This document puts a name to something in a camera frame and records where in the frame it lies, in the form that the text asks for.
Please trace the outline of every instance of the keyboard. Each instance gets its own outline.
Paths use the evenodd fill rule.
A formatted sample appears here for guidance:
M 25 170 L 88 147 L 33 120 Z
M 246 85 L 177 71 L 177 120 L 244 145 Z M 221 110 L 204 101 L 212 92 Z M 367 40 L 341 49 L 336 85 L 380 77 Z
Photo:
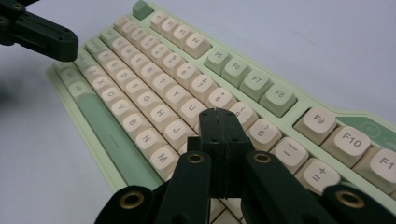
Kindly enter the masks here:
M 169 180 L 199 113 L 219 107 L 307 189 L 352 185 L 396 215 L 395 127 L 323 104 L 154 4 L 137 2 L 48 78 L 114 191 Z M 244 223 L 239 199 L 212 199 L 210 213 Z

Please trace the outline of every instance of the green spacebar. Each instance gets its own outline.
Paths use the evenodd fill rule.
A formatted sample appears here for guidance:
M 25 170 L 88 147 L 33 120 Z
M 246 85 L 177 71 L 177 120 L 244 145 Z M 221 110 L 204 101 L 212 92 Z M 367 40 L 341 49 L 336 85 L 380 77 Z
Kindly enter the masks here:
M 96 94 L 84 94 L 78 107 L 125 182 L 156 189 L 162 180 Z

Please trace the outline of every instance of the light green keyboard frame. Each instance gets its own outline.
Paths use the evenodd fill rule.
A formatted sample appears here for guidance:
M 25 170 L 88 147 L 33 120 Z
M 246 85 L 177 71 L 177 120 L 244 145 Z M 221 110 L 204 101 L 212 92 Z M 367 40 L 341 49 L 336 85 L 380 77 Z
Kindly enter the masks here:
M 315 145 L 313 142 L 308 140 L 302 134 L 298 133 L 295 129 L 292 128 L 293 124 L 302 117 L 302 115 L 311 107 L 323 107 L 327 110 L 334 113 L 337 118 L 338 126 L 352 126 L 361 132 L 367 134 L 372 140 L 372 147 L 384 147 L 388 148 L 392 151 L 396 152 L 396 128 L 386 123 L 384 120 L 377 118 L 373 115 L 369 115 L 364 112 L 358 111 L 340 111 L 334 108 L 331 108 L 328 105 L 323 104 L 315 97 L 312 97 L 307 92 L 299 90 L 292 84 L 290 84 L 287 80 L 282 79 L 274 75 L 272 72 L 266 70 L 262 66 L 257 63 L 254 63 L 249 58 L 241 55 L 235 50 L 221 44 L 218 40 L 206 35 L 204 32 L 196 29 L 192 25 L 184 22 L 181 18 L 178 18 L 175 15 L 167 12 L 165 9 L 162 9 L 154 4 L 149 4 L 154 12 L 156 10 L 161 10 L 166 12 L 168 15 L 174 17 L 175 19 L 182 21 L 183 23 L 190 26 L 191 29 L 203 34 L 211 43 L 212 47 L 219 46 L 224 49 L 227 49 L 232 55 L 240 57 L 241 59 L 246 60 L 252 68 L 256 68 L 259 70 L 265 71 L 269 77 L 273 80 L 274 83 L 281 83 L 290 88 L 293 91 L 297 98 L 297 103 L 282 117 L 278 118 L 273 115 L 271 112 L 266 110 L 264 107 L 259 105 L 257 102 L 250 99 L 232 84 L 226 82 L 222 77 L 214 74 L 211 70 L 209 70 L 205 66 L 205 60 L 207 58 L 207 54 L 204 54 L 199 59 L 195 60 L 190 55 L 188 55 L 185 51 L 179 49 L 169 40 L 165 39 L 163 36 L 159 35 L 154 30 L 150 29 L 150 16 L 147 16 L 142 21 L 135 18 L 132 14 L 128 14 L 128 18 L 132 21 L 136 21 L 142 28 L 144 28 L 148 33 L 155 36 L 160 42 L 164 43 L 169 47 L 170 50 L 178 53 L 181 57 L 185 58 L 186 61 L 195 65 L 202 74 L 206 74 L 213 78 L 219 86 L 225 88 L 226 90 L 232 92 L 234 96 L 247 105 L 249 105 L 252 109 L 254 109 L 259 117 L 266 118 L 270 120 L 275 126 L 282 132 L 283 136 L 289 136 L 300 143 L 303 147 L 307 149 L 311 157 L 318 158 L 325 163 L 329 164 L 340 176 L 342 177 L 343 182 L 351 183 L 354 186 L 358 186 L 359 189 L 363 190 L 378 202 L 383 204 L 388 208 L 394 215 L 396 215 L 396 201 L 391 199 L 387 194 L 383 193 L 377 187 L 372 185 L 370 182 L 362 178 L 353 172 L 350 168 L 346 167 L 343 163 L 335 159 L 333 156 L 329 155 L 325 150 L 321 149 L 319 146 Z M 96 95 L 96 93 L 92 90 L 92 94 L 89 96 L 85 96 L 83 98 L 78 98 L 76 101 L 73 96 L 69 93 L 66 86 L 60 80 L 58 75 L 56 74 L 53 67 L 48 70 L 48 78 L 50 82 L 53 84 L 55 90 L 58 92 L 64 107 L 69 113 L 72 120 L 75 122 L 81 136 L 84 138 L 88 149 L 90 150 L 92 156 L 96 160 L 98 166 L 100 167 L 102 173 L 106 177 L 106 180 L 110 187 L 116 191 L 118 189 L 122 189 L 127 185 L 141 185 L 146 186 L 150 189 L 155 189 L 159 186 L 162 181 L 155 174 L 155 172 L 150 167 L 149 163 L 145 160 L 145 158 L 140 155 L 138 148 L 131 144 L 130 148 L 132 148 L 132 153 L 129 155 L 135 155 L 135 158 L 131 161 L 132 164 L 128 164 L 124 166 L 124 170 L 120 168 L 122 165 L 115 165 L 114 158 L 110 158 L 109 153 L 105 150 L 105 144 L 114 144 L 111 143 L 112 140 L 104 140 L 103 136 L 107 133 L 103 133 L 104 130 L 106 132 L 111 132 L 110 129 L 117 130 L 119 132 L 122 131 L 121 126 L 117 123 L 114 118 L 111 118 L 111 113 L 108 112 L 106 106 L 101 103 L 100 98 Z M 84 114 L 95 114 L 95 116 L 86 118 Z

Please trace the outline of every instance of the white table surface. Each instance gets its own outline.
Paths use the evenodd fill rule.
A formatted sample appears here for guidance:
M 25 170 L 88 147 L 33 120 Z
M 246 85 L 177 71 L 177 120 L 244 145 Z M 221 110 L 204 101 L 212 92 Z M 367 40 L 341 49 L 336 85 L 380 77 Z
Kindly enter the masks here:
M 153 1 L 340 109 L 396 124 L 396 2 Z M 80 43 L 134 1 L 39 1 Z M 112 195 L 45 77 L 53 60 L 0 46 L 0 223 L 93 223 Z

